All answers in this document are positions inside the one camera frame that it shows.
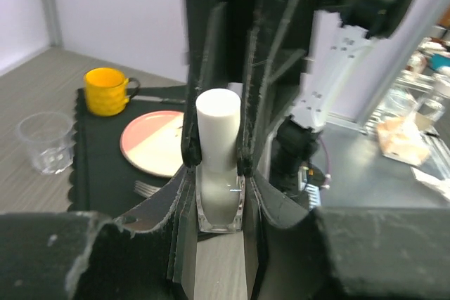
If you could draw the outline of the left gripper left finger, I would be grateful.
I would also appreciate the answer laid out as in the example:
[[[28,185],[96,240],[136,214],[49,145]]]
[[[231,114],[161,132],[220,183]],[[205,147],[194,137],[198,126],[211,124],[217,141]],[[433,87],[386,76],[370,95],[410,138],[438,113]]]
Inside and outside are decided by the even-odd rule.
[[[192,299],[195,174],[125,214],[1,215],[2,299]]]

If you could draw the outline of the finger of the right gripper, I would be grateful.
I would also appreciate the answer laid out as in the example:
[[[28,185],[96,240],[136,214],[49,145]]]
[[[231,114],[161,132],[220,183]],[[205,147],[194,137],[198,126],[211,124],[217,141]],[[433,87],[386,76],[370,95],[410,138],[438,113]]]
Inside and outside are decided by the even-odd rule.
[[[185,0],[188,32],[188,79],[186,106],[181,137],[181,154],[184,165],[195,167],[201,162],[195,100],[204,87],[202,67],[207,61],[208,29],[210,14],[218,0]]]
[[[316,0],[256,0],[243,76],[239,176],[251,177],[267,136],[300,91]]]

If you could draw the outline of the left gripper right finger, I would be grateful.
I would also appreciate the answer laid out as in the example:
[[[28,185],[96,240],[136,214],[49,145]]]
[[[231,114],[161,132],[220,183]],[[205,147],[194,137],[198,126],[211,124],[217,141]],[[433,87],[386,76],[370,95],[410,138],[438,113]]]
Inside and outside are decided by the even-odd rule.
[[[260,174],[245,179],[249,299],[448,299],[449,211],[307,211]]]

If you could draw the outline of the white nail polish cap brush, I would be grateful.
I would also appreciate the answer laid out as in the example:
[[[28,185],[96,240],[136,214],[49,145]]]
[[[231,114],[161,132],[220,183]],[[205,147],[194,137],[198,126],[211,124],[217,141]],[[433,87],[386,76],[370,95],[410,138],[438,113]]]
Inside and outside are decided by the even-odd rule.
[[[229,89],[210,89],[195,102],[202,163],[221,173],[236,166],[240,97]]]

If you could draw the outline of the white nail polish bottle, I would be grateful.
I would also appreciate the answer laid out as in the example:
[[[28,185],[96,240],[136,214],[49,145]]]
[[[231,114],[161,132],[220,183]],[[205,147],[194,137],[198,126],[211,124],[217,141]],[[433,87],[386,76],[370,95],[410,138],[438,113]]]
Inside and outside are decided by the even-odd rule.
[[[195,171],[199,230],[236,233],[242,229],[245,185],[237,169],[216,173],[203,165]]]

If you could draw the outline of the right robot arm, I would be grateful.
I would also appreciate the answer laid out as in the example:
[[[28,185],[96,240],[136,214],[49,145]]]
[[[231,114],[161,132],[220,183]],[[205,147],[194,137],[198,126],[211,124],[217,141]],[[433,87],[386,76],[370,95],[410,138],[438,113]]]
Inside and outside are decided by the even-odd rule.
[[[239,176],[254,175],[268,135],[278,150],[269,182],[289,190],[299,169],[318,147],[330,108],[354,67],[370,47],[392,36],[413,0],[185,0],[188,30],[188,81],[181,137],[183,163],[207,164],[195,102],[201,93],[243,85],[237,146],[232,149]],[[309,89],[307,69],[314,15],[340,17],[337,39],[323,73]]]

